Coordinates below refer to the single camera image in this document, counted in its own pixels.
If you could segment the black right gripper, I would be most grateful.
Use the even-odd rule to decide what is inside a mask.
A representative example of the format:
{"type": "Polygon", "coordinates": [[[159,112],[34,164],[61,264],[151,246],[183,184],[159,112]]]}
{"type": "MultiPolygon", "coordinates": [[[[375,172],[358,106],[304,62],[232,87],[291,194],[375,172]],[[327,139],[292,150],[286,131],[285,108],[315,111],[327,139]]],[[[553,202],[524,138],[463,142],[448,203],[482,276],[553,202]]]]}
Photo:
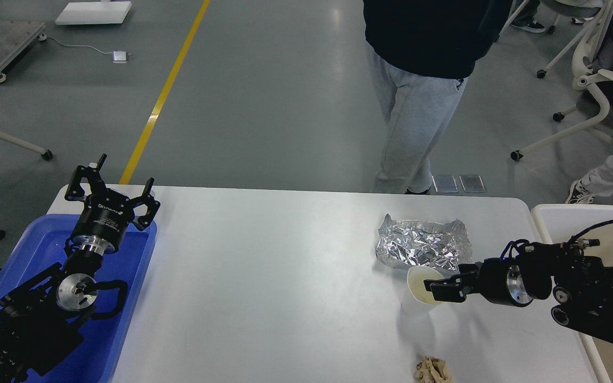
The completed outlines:
{"type": "Polygon", "coordinates": [[[534,298],[526,291],[520,266],[514,259],[486,259],[481,263],[461,263],[450,269],[439,268],[442,277],[478,271],[477,287],[462,281],[430,282],[433,299],[439,302],[464,303],[469,294],[481,294],[493,304],[526,307],[534,298]]]}

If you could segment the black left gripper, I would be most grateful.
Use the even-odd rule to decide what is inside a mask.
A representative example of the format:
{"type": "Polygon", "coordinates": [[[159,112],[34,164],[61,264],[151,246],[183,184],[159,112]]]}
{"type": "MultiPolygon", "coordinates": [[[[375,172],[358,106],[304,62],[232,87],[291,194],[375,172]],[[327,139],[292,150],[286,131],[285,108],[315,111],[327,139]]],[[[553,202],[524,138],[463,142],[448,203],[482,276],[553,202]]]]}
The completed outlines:
{"type": "Polygon", "coordinates": [[[124,240],[129,223],[143,232],[155,219],[161,203],[152,194],[154,178],[147,180],[142,193],[135,198],[109,193],[100,175],[105,160],[107,154],[102,154],[94,165],[78,165],[66,188],[65,200],[85,204],[71,233],[71,242],[80,245],[89,243],[92,237],[99,238],[107,243],[104,253],[114,254],[124,240]],[[146,212],[137,216],[135,210],[141,206],[146,207],[146,212]]]}

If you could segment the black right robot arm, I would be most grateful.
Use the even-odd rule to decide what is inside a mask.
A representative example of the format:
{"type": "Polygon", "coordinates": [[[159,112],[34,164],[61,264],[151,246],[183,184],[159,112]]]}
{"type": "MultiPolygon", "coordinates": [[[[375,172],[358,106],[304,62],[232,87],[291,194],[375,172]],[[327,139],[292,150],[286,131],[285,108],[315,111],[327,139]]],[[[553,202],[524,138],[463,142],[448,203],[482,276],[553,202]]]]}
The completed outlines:
{"type": "Polygon", "coordinates": [[[613,344],[613,267],[585,254],[601,244],[586,234],[611,224],[593,224],[562,243],[512,240],[498,257],[459,264],[457,274],[426,279],[423,287],[436,301],[452,303],[479,294],[493,304],[526,307],[553,296],[557,324],[613,344]]]}

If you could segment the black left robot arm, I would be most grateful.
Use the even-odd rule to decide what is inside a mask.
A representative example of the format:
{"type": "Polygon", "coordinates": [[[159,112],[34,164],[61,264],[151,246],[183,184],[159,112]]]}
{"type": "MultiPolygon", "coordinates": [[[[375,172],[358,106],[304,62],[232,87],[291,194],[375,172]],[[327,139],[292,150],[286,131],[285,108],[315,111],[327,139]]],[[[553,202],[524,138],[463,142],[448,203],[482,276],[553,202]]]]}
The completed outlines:
{"type": "Polygon", "coordinates": [[[149,178],[139,196],[109,188],[100,175],[107,156],[79,165],[65,191],[83,211],[66,238],[63,263],[53,263],[0,299],[0,382],[24,382],[29,371],[51,372],[75,351],[90,320],[109,320],[126,308],[130,284],[97,281],[106,255],[116,253],[129,225],[143,232],[155,220],[160,201],[149,178]]]}

